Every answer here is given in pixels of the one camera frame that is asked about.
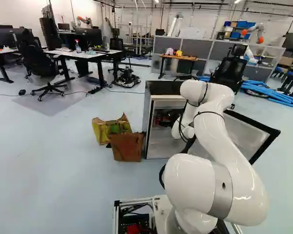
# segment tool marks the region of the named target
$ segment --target shelving unit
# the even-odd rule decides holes
[[[185,55],[196,56],[198,60],[194,63],[193,74],[199,76],[208,75],[214,70],[222,59],[227,55],[228,49],[234,44],[248,44],[254,55],[265,56],[263,62],[271,63],[272,66],[247,64],[244,76],[254,80],[264,81],[270,77],[276,65],[279,63],[285,48],[278,46],[269,46],[264,44],[251,44],[242,41],[216,40],[216,39],[187,39],[172,38],[166,36],[156,36],[154,40],[152,56],[152,72],[160,73],[161,58],[167,48],[174,48],[183,51]],[[166,75],[181,75],[188,71],[189,64],[186,61],[176,61],[176,59],[167,59],[164,64],[164,73]]]

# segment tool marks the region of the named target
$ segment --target white desk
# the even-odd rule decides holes
[[[60,55],[60,56],[65,56],[65,57],[72,57],[72,58],[77,58],[77,59],[92,59],[92,58],[97,58],[99,56],[105,55],[105,54],[99,54],[99,53],[96,53],[95,55],[87,55],[85,53],[77,53],[76,51],[66,52],[66,51],[61,51],[61,50],[45,51],[45,53],[53,54],[53,55]]]
[[[87,55],[85,53],[77,53],[76,51],[66,52],[66,51],[61,51],[61,50],[45,51],[45,53],[60,56],[60,60],[61,60],[62,68],[63,68],[63,71],[64,71],[65,79],[56,82],[56,84],[61,84],[63,82],[67,82],[67,81],[70,81],[70,80],[74,79],[74,78],[69,77],[67,65],[66,65],[66,62],[65,62],[65,57],[68,57],[70,59],[84,60],[84,61],[87,61],[87,62],[95,62],[95,63],[97,63],[100,86],[101,86],[101,88],[103,88],[105,81],[104,81],[103,71],[102,71],[102,64],[101,64],[102,60],[104,58],[106,58],[106,57],[111,57],[113,59],[114,68],[117,68],[118,61],[119,61],[118,57],[120,56],[122,51],[120,51],[120,50],[110,50],[108,53],[101,53],[101,52],[96,51],[95,55]],[[113,75],[114,75],[114,78],[117,78],[117,69],[114,70]]]
[[[9,79],[9,77],[5,71],[5,68],[3,65],[3,55],[18,52],[18,51],[19,51],[18,49],[0,50],[0,71],[3,76],[3,78],[0,78],[0,81],[4,81],[4,82],[10,83],[10,84],[14,83],[14,81]]]
[[[0,50],[0,54],[9,54],[9,53],[14,53],[18,51],[19,51],[18,49]]]

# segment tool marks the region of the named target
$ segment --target wooden table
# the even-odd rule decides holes
[[[192,73],[192,69],[194,66],[194,62],[198,60],[198,58],[196,56],[186,56],[186,55],[182,55],[182,56],[176,56],[176,55],[165,55],[162,54],[160,55],[160,57],[162,57],[162,64],[161,64],[161,71],[160,71],[160,76],[158,77],[158,79],[163,77],[163,66],[164,66],[164,61],[165,59],[178,59],[178,60],[185,60],[185,61],[191,61],[191,67],[190,67],[190,74]]]

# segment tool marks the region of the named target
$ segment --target red component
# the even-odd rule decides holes
[[[127,234],[139,234],[140,230],[137,224],[127,226]]]
[[[261,43],[263,43],[264,42],[264,37],[260,37],[259,39],[258,39],[258,44],[261,44]]]
[[[248,33],[248,31],[247,31],[246,29],[243,29],[241,34],[242,34],[243,36],[245,36],[247,33]]]

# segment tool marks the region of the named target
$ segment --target blue storage bin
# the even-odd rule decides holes
[[[244,36],[244,39],[248,40],[250,38],[251,34],[250,33],[247,33],[245,36]]]
[[[247,23],[246,23],[246,26],[247,26],[248,28],[251,28],[251,27],[253,27],[255,24],[256,24],[255,22],[247,22]]]
[[[230,37],[231,37],[231,38],[237,38],[237,39],[240,39],[240,35],[241,35],[241,33],[238,33],[238,32],[232,32],[231,35],[230,35]]]
[[[224,27],[228,27],[228,26],[230,26],[231,25],[231,21],[225,21],[225,23],[224,23]]]
[[[246,20],[238,21],[237,27],[246,28],[247,23],[248,22]]]

